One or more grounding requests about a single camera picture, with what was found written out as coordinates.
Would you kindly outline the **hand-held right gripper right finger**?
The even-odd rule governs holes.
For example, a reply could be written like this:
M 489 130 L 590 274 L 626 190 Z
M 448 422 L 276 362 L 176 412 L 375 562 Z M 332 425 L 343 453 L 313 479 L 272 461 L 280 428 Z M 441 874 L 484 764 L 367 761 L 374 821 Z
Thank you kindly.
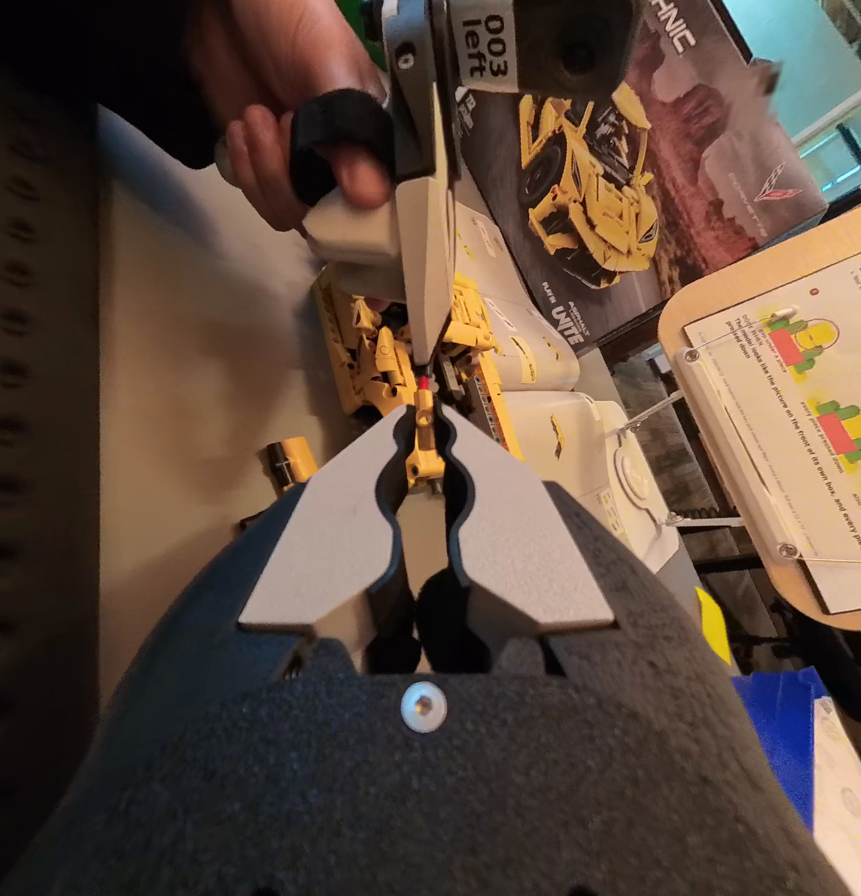
M 439 672 L 487 674 L 512 644 L 530 644 L 531 674 L 566 674 L 551 639 L 607 629 L 614 612 L 548 488 L 442 406 L 439 445 L 447 548 Z

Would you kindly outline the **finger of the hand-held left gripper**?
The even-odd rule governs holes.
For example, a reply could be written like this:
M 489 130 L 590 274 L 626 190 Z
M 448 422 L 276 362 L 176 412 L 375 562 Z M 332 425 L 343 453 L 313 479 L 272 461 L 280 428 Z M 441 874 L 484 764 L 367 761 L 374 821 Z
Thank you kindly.
M 405 304 L 417 367 L 432 364 L 451 313 L 456 258 L 456 204 L 446 146 L 447 122 L 437 84 L 431 86 L 430 175 L 396 187 Z

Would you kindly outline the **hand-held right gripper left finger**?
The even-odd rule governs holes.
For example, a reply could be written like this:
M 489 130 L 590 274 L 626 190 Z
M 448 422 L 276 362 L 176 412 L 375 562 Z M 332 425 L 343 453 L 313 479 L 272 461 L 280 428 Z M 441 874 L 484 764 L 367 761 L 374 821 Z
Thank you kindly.
M 412 407 L 402 406 L 293 489 L 240 627 L 339 641 L 364 653 L 373 674 L 412 672 L 412 591 L 396 519 L 411 446 Z

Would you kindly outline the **yellow toy connector assembly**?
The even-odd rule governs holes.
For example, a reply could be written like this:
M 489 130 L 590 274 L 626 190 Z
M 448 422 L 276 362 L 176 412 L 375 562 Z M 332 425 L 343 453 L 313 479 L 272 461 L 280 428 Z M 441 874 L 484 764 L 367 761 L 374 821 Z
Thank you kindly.
M 431 490 L 442 487 L 445 461 L 437 451 L 435 435 L 434 395 L 432 401 L 414 396 L 415 436 L 414 449 L 405 461 L 409 487 L 428 486 Z

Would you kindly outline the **person's left forearm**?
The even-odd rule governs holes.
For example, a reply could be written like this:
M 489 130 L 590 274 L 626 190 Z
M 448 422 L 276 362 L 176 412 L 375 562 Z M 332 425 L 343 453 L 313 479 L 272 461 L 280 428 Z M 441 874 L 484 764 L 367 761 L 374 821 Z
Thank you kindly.
M 65 103 L 109 109 L 188 168 L 219 131 L 189 64 L 203 2 L 0 2 L 0 67 Z

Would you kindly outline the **grey desk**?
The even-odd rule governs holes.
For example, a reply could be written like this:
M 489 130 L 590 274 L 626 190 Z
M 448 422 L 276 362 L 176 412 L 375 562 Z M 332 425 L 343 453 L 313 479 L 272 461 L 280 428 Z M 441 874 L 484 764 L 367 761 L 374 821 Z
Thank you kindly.
M 105 109 L 98 148 L 104 708 L 177 595 L 273 502 L 264 446 L 301 435 L 324 463 L 368 420 L 340 408 L 302 239 Z

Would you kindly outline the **person's left hand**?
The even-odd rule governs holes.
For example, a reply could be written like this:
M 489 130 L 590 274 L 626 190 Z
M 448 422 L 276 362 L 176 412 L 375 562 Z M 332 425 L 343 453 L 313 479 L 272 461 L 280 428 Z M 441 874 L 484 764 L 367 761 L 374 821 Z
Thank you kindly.
M 307 206 L 289 176 L 292 117 L 342 89 L 385 101 L 361 41 L 335 2 L 198 2 L 186 53 L 220 128 L 221 171 L 274 230 L 300 230 Z

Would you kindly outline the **yellow toy panel piece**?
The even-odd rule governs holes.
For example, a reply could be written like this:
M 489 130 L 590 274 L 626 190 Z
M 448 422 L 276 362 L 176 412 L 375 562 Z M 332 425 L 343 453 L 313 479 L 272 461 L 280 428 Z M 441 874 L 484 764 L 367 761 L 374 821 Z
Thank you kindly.
M 318 470 L 310 445 L 303 436 L 270 442 L 262 455 L 268 476 L 280 494 L 305 483 Z

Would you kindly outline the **yellow toy car model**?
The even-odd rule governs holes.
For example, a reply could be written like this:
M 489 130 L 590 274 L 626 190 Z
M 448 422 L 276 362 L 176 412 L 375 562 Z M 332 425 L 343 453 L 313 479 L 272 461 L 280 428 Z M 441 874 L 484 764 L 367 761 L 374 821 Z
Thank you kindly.
M 499 349 L 477 286 L 456 275 L 443 341 L 429 368 L 417 367 L 403 308 L 372 309 L 345 292 L 327 264 L 312 286 L 344 413 L 375 409 L 385 417 L 414 406 L 416 377 L 428 375 L 434 397 L 471 420 L 519 461 L 525 459 L 492 360 Z

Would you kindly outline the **toy car set box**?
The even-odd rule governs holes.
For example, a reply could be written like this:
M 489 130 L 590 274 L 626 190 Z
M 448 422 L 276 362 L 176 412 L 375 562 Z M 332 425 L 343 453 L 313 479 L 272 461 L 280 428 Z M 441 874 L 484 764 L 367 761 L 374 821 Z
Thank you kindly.
M 581 356 L 827 202 L 712 2 L 641 2 L 607 99 L 470 91 L 461 148 L 542 317 Z

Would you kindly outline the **yellow sticky note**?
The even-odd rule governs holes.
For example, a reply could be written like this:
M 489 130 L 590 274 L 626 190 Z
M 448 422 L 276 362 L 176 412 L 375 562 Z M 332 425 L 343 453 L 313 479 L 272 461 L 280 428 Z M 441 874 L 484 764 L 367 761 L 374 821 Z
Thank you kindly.
M 705 641 L 727 666 L 733 666 L 733 655 L 723 611 L 715 598 L 702 587 L 695 588 Z

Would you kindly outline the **blue plastic bin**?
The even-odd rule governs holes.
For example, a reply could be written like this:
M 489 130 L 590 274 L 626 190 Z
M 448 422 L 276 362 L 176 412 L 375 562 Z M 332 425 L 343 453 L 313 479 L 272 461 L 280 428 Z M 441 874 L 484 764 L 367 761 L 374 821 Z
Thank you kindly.
M 815 704 L 829 693 L 817 669 L 754 673 L 731 680 L 749 713 L 772 773 L 814 831 Z

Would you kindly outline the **wooden instruction board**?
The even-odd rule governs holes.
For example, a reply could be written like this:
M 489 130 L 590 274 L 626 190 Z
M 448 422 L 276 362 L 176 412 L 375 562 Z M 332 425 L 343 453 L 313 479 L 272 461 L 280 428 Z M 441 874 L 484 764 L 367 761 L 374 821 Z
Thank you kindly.
M 861 204 L 683 287 L 658 337 L 772 585 L 861 632 Z

